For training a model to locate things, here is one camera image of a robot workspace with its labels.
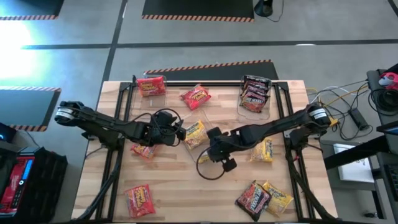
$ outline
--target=red snack bag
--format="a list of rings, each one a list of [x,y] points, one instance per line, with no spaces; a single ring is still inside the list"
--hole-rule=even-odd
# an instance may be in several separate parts
[[[138,78],[137,85],[141,96],[166,94],[163,76],[156,78]]]
[[[156,213],[147,184],[127,190],[124,194],[127,197],[127,207],[131,218]]]
[[[197,84],[190,91],[180,95],[181,99],[191,110],[198,108],[201,104],[208,101],[211,96],[200,84]]]
[[[130,151],[134,151],[137,155],[140,155],[144,159],[152,159],[155,155],[156,146],[141,146],[140,144],[134,143],[131,146]]]

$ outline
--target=wooden tabletop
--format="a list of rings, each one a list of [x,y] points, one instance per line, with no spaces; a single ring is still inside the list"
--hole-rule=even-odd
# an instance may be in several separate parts
[[[287,82],[289,83],[294,111],[303,109],[308,104],[304,82],[302,80]],[[120,82],[104,82],[97,109],[100,113],[114,116],[119,84]],[[158,97],[150,101],[141,98],[137,91],[134,91],[130,119],[144,112],[153,113],[159,108],[172,108],[183,119],[185,118],[184,126],[192,124],[197,119],[208,119],[209,122],[206,125],[218,126],[222,131],[229,131],[244,124],[256,123],[256,121],[242,117],[237,113],[238,87],[209,87],[209,94],[212,98],[193,113],[178,98],[181,93],[188,89],[189,87],[168,87],[165,97]],[[269,118],[260,120],[258,123],[267,123],[279,119],[274,91],[271,92],[269,108]],[[260,184],[268,180],[275,187],[293,195],[282,134],[275,134],[271,138],[274,143],[274,161],[272,163],[250,162],[249,151],[234,152],[232,157],[235,158],[238,167],[225,173],[221,179],[214,181],[202,179],[197,174],[193,157],[197,156],[201,149],[188,152],[183,143],[177,147],[161,146],[153,160],[146,162],[134,155],[130,150],[132,143],[126,141],[113,221],[251,222],[250,216],[238,208],[234,201],[253,180],[257,180]],[[317,141],[310,140],[310,143],[319,146]],[[99,142],[90,142],[87,153],[99,146]],[[328,212],[336,217],[335,203],[321,152],[308,147],[303,150],[303,156],[311,190]],[[72,218],[81,215],[98,193],[105,158],[106,150],[104,149],[86,159]],[[209,170],[216,172],[216,170],[221,169],[220,166],[221,164],[209,162],[203,164],[201,169],[203,169],[203,172]],[[126,198],[123,193],[125,190],[144,184],[149,184],[156,214],[132,219],[129,217]],[[304,216],[308,217],[305,197],[303,193],[300,196]],[[108,211],[108,199],[106,197],[104,216]],[[259,220],[259,222],[282,221],[297,221],[293,202],[279,218],[264,212]]]

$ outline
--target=warning stripe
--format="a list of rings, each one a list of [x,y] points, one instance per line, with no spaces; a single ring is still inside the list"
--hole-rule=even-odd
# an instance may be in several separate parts
[[[61,91],[57,87],[0,86],[0,90]]]
[[[55,15],[37,15],[37,16],[0,16],[0,21],[28,21],[28,20],[51,20],[58,19]]]
[[[21,131],[45,131],[47,130],[47,126],[45,125],[37,125],[37,126],[31,126],[31,125],[16,125],[12,124],[9,125],[10,128],[14,128],[15,130],[21,130]]]
[[[225,66],[233,66],[233,65],[247,65],[247,64],[253,64],[253,63],[268,63],[268,62],[271,62],[271,60],[252,60],[252,61],[245,61],[245,62],[218,63],[218,64],[213,64],[213,65],[196,65],[196,66],[189,66],[189,67],[147,70],[147,71],[145,71],[144,74],[151,74],[151,73],[157,73],[157,72],[173,72],[173,71],[192,70],[192,69],[201,69],[201,68],[225,67]]]
[[[183,20],[183,21],[221,21],[221,22],[254,22],[250,17],[229,16],[182,16],[182,15],[142,15],[142,19]]]

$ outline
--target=yellow snack bag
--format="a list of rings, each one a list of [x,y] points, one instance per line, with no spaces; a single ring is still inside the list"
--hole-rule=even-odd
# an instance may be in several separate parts
[[[293,197],[272,186],[268,180],[262,187],[272,195],[267,212],[279,217],[292,202]]]
[[[272,162],[271,138],[265,138],[250,150],[250,161]]]
[[[195,124],[187,128],[187,135],[185,136],[185,144],[192,150],[208,139],[206,128],[202,121],[199,120]]]
[[[200,156],[198,163],[199,163],[199,164],[202,164],[202,163],[208,161],[209,159],[210,159],[210,158],[209,158],[209,155],[207,154],[207,152],[204,152],[204,153]]]

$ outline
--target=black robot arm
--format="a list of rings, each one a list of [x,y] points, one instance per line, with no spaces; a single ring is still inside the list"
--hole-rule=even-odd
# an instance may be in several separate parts
[[[248,150],[265,137],[290,129],[294,129],[290,133],[290,146],[297,147],[303,139],[311,134],[322,133],[329,125],[325,109],[318,103],[312,103],[303,110],[270,123],[245,125],[229,133],[221,133],[218,127],[213,128],[207,132],[210,138],[207,154],[211,161],[222,162],[224,170],[228,172],[236,167],[234,159],[229,159],[232,152]]]
[[[82,134],[84,137],[97,136],[99,141],[108,147],[115,147],[120,135],[142,146],[173,146],[175,137],[179,140],[185,139],[185,130],[182,128],[183,121],[180,119],[175,122],[177,117],[166,112],[167,110],[170,109],[158,110],[154,114],[142,114],[150,115],[148,123],[135,120],[124,122],[94,111],[81,102],[62,101],[55,120],[64,126],[78,126],[85,130]]]

